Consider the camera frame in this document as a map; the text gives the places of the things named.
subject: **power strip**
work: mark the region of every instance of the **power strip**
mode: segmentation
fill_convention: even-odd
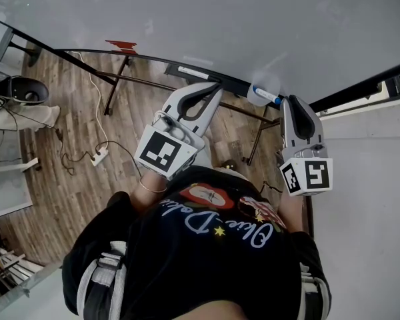
[[[95,153],[93,156],[94,160],[91,159],[92,165],[93,166],[98,166],[102,160],[108,155],[108,149],[105,147],[101,147],[100,150],[98,150],[98,153]]]

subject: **wooden floor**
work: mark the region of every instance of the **wooden floor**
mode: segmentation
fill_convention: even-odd
[[[86,63],[102,71],[114,72],[123,60],[118,55],[84,53]],[[135,59],[123,74],[151,80],[173,87],[186,85],[183,79],[164,75],[165,65],[144,59]],[[43,51],[37,64],[25,67],[23,75],[38,79],[49,88],[48,105],[59,105],[61,115],[56,127],[64,134],[64,150],[73,159],[85,151],[92,152],[105,138],[95,120],[98,93],[86,71]],[[103,94],[105,104],[111,86],[93,77]],[[110,140],[120,142],[131,153],[137,148],[146,124],[153,114],[162,108],[170,92],[138,83],[120,81],[113,104],[113,115],[102,117],[104,129]],[[250,105],[245,99],[225,93],[225,102],[262,115],[263,108]],[[269,118],[277,113],[271,110]],[[252,166],[241,162],[252,148],[259,121],[240,113],[218,108],[206,136],[211,143],[213,163],[234,159],[239,172],[250,179],[257,188],[263,180],[281,188],[282,180],[277,173],[274,152],[281,146],[279,129],[263,132]],[[74,163],[74,176],[61,166],[60,142],[52,129],[40,129],[34,133],[25,130],[21,136],[25,159],[38,157],[42,170],[26,172],[33,206],[0,217],[2,234],[27,259],[40,264],[58,261],[70,250],[78,234],[88,222],[102,210],[108,198],[116,191],[130,192],[138,176],[130,156],[115,144],[109,145],[109,156],[93,167],[89,157]],[[265,188],[270,202],[278,201],[278,193]]]

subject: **white cloth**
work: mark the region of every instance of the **white cloth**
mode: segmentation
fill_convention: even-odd
[[[7,111],[6,109],[0,110],[0,129],[16,129],[15,120],[10,115],[12,111],[52,127],[54,126],[61,110],[58,106],[48,107],[46,105],[14,105],[9,107],[9,109],[10,111]],[[14,113],[12,113],[12,115],[16,119],[18,130],[31,128],[36,131],[45,127],[45,125],[27,119],[23,116],[19,116]]]

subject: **black chair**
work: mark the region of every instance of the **black chair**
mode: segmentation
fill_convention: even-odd
[[[0,72],[1,106],[8,101],[38,105],[46,102],[48,98],[49,90],[42,82],[27,77],[11,77]]]
[[[46,85],[26,77],[11,77],[9,94],[15,102],[28,105],[42,104],[49,98],[49,90]]]

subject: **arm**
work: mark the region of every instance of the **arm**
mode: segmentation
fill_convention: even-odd
[[[300,232],[303,230],[302,204],[303,196],[297,195],[296,197],[291,197],[289,196],[286,187],[284,188],[280,198],[278,214],[290,233]]]
[[[319,251],[314,240],[303,232],[302,206],[303,196],[290,197],[285,188],[281,195],[278,214],[291,234],[300,263],[308,267],[308,273],[313,278],[322,280],[326,285],[324,290],[318,287],[319,293],[305,294],[305,319],[322,319],[322,313],[329,311],[331,294],[321,266]]]
[[[131,194],[131,202],[138,214],[145,212],[148,207],[159,201],[166,189],[167,180],[156,172],[148,170]]]

